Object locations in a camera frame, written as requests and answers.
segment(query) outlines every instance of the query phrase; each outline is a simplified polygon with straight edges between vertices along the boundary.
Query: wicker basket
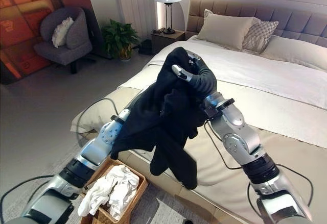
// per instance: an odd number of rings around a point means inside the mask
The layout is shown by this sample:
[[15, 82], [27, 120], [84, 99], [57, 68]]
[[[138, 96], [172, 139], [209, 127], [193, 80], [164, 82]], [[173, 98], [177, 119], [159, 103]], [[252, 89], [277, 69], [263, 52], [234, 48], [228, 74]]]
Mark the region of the wicker basket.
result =
[[[98, 174], [96, 175], [95, 178], [93, 178], [93, 180], [96, 181], [98, 178], [105, 176], [115, 165], [120, 165], [120, 164], [124, 164], [124, 163], [120, 162], [119, 160], [111, 160], [111, 159], [108, 160], [106, 162], [106, 166], [102, 167], [102, 170], [98, 172]], [[138, 202], [138, 200], [141, 198], [145, 189], [147, 188], [148, 183], [146, 178], [142, 174], [140, 174], [139, 172], [137, 172], [136, 170], [130, 167], [128, 168], [139, 177], [139, 182], [138, 182], [136, 194], [133, 200], [129, 202], [121, 218], [119, 220], [114, 219], [109, 213], [110, 207], [101, 205], [94, 216], [88, 214], [87, 216], [81, 219], [80, 224], [129, 224], [131, 212], [135, 207], [136, 203]]]

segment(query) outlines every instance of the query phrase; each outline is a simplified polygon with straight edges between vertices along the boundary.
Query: upholstered headboard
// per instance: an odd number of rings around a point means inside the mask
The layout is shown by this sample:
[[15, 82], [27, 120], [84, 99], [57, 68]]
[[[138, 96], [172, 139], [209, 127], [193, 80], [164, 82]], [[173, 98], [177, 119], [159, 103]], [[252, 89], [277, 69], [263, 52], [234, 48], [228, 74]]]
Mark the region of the upholstered headboard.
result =
[[186, 39], [200, 32], [204, 9], [220, 15], [255, 16], [263, 21], [279, 21], [274, 35], [327, 47], [327, 14], [221, 0], [190, 0]]

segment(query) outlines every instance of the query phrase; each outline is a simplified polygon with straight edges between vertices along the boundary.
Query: gray carpet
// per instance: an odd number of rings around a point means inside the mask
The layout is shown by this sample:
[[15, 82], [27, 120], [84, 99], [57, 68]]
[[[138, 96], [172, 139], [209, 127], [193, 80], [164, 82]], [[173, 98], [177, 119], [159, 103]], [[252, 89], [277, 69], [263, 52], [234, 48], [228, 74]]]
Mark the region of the gray carpet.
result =
[[[80, 150], [79, 144], [75, 144], [66, 155], [58, 160], [54, 165], [49, 166], [48, 170], [41, 172], [40, 175], [53, 175], [58, 173]], [[30, 195], [41, 183], [46, 180], [37, 180], [33, 183], [27, 183], [23, 194], [20, 195], [9, 208], [4, 210], [5, 221], [14, 219], [19, 216], [24, 206], [27, 203]], [[69, 217], [68, 223], [79, 223], [80, 217], [77, 215], [76, 209], [78, 208], [81, 197], [73, 201], [75, 206], [74, 212]], [[205, 220], [193, 213], [188, 208], [184, 207], [180, 202], [174, 199], [169, 194], [161, 189], [149, 184], [143, 196], [135, 206], [131, 215], [131, 224], [156, 224], [156, 223], [169, 223], [169, 224], [182, 224], [186, 219], [191, 220], [194, 224], [206, 224]]]

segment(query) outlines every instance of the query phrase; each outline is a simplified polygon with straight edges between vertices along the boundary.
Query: gray armchair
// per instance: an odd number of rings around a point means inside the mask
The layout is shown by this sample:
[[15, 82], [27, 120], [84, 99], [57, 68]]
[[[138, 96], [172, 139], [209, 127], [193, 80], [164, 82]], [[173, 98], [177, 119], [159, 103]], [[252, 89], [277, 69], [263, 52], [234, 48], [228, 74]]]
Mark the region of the gray armchair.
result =
[[[68, 30], [66, 45], [55, 48], [51, 38], [57, 25], [67, 17], [74, 20]], [[92, 50], [88, 37], [85, 13], [80, 7], [64, 7], [49, 14], [41, 23], [40, 33], [44, 42], [34, 46], [40, 56], [62, 65], [71, 64], [71, 72], [77, 72], [76, 60]]]

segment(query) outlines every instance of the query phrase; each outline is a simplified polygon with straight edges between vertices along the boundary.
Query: chair leg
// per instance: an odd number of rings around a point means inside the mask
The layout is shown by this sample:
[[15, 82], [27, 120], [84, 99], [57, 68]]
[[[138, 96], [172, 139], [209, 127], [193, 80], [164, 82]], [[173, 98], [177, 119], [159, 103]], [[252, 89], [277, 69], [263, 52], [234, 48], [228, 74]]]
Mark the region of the chair leg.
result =
[[77, 61], [71, 62], [71, 74], [77, 73]]

